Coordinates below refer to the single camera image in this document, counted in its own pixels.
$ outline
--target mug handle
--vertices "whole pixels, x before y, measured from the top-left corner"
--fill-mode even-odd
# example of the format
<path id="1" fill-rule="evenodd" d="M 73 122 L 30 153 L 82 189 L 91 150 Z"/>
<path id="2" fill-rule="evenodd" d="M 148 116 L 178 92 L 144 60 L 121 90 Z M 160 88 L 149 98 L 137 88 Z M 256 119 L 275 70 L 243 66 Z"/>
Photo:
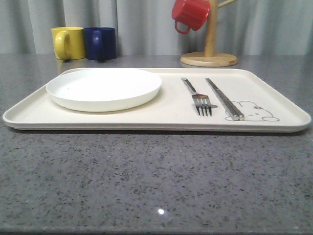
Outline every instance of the mug handle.
<path id="1" fill-rule="evenodd" d="M 103 38 L 99 30 L 93 32 L 92 41 L 93 41 L 92 53 L 96 55 L 97 60 L 104 59 L 105 51 L 103 45 Z"/>
<path id="2" fill-rule="evenodd" d="M 187 34 L 187 33 L 190 31 L 190 27 L 188 27 L 186 31 L 180 31 L 180 30 L 178 29 L 178 21 L 177 21 L 177 20 L 175 20 L 175 29 L 176 29 L 176 31 L 177 31 L 178 33 L 181 33 L 181 34 Z"/>
<path id="3" fill-rule="evenodd" d="M 62 60 L 69 60 L 71 58 L 70 51 L 67 50 L 67 43 L 69 43 L 69 34 L 67 32 L 59 32 L 54 39 L 54 48 L 55 53 Z"/>

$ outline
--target mug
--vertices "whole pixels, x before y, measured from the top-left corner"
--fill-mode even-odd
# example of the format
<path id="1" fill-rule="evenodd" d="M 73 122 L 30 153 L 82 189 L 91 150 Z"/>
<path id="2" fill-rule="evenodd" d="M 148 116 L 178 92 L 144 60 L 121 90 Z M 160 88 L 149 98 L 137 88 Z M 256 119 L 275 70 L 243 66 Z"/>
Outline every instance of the mug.
<path id="1" fill-rule="evenodd" d="M 110 60 L 117 57 L 114 28 L 84 28 L 84 41 L 86 58 L 89 60 Z"/>
<path id="2" fill-rule="evenodd" d="M 175 20 L 175 29 L 181 34 L 186 34 L 193 29 L 198 30 L 205 23 L 210 12 L 210 2 L 208 0 L 176 0 L 172 18 Z M 181 22 L 188 26 L 185 31 L 178 29 Z"/>
<path id="3" fill-rule="evenodd" d="M 85 57 L 83 28 L 52 28 L 55 57 L 61 60 L 75 60 Z"/>

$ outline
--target gray curtain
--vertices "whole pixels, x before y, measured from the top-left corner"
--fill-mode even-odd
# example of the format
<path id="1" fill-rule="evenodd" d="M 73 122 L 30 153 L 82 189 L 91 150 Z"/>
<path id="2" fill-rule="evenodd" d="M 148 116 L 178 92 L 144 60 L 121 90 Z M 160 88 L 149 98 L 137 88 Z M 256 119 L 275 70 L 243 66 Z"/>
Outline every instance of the gray curtain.
<path id="1" fill-rule="evenodd" d="M 51 28 L 114 27 L 119 54 L 203 51 L 205 25 L 178 34 L 175 0 L 0 0 L 0 53 L 53 53 Z M 219 8 L 216 51 L 235 55 L 313 52 L 313 0 L 237 0 Z"/>

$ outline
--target red mug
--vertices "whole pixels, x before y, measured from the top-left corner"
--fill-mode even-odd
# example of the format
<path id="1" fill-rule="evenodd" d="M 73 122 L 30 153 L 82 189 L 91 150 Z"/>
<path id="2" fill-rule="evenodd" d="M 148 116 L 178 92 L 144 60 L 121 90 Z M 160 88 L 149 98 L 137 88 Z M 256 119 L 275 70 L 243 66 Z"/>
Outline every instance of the red mug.
<path id="1" fill-rule="evenodd" d="M 178 33 L 186 34 L 193 29 L 201 28 L 210 12 L 210 3 L 207 0 L 176 0 L 172 18 L 175 20 L 175 29 Z M 178 29 L 178 22 L 188 26 L 186 31 Z"/>

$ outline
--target wooden mug stand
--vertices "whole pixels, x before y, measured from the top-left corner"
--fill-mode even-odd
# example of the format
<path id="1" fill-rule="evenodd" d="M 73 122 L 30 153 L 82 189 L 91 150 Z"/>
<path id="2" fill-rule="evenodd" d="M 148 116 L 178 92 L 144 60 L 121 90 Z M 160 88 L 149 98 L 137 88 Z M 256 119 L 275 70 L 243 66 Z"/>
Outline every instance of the wooden mug stand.
<path id="1" fill-rule="evenodd" d="M 184 64 L 202 67 L 223 67 L 237 64 L 237 57 L 226 53 L 215 52 L 215 36 L 218 8 L 235 0 L 226 0 L 218 4 L 218 0 L 210 0 L 210 13 L 207 19 L 204 52 L 192 52 L 181 56 Z"/>

